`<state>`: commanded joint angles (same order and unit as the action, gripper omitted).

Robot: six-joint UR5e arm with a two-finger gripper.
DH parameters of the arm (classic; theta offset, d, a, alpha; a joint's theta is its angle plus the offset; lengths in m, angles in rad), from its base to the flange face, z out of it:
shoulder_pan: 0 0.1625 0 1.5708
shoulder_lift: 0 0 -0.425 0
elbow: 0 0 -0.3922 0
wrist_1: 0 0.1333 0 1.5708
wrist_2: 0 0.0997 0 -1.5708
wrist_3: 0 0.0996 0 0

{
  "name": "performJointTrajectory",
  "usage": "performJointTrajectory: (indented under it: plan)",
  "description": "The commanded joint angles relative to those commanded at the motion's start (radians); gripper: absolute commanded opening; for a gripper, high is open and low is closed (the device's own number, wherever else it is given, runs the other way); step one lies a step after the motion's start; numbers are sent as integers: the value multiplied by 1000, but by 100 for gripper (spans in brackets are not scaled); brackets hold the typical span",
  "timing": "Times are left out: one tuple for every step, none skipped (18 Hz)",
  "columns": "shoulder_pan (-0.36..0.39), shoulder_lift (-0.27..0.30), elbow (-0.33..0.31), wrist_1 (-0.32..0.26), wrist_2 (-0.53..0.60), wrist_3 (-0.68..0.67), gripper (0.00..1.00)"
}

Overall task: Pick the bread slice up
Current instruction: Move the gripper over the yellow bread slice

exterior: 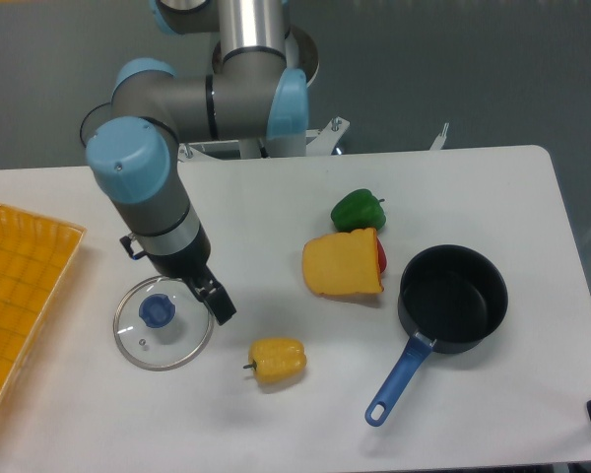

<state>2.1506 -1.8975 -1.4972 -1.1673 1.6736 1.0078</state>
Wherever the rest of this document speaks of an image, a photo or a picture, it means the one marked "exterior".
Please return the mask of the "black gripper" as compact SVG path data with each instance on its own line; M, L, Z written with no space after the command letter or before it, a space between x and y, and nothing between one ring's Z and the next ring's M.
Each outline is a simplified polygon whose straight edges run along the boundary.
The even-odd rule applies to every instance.
M226 288L208 268L211 245L206 236L197 236L183 249L167 255L150 255L160 274L182 279L195 299L203 304L219 325L236 314Z

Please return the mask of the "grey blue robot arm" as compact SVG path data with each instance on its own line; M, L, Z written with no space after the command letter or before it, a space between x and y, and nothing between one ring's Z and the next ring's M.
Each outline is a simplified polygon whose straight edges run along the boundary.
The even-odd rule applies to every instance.
M261 141L282 156L306 150L308 92L291 52L285 1L154 1L166 33L216 32L219 72L180 78L152 58L128 62L111 95L111 117L86 159L129 235L164 276L182 281L225 323L235 308L208 266L210 243L177 172L178 148L197 141Z

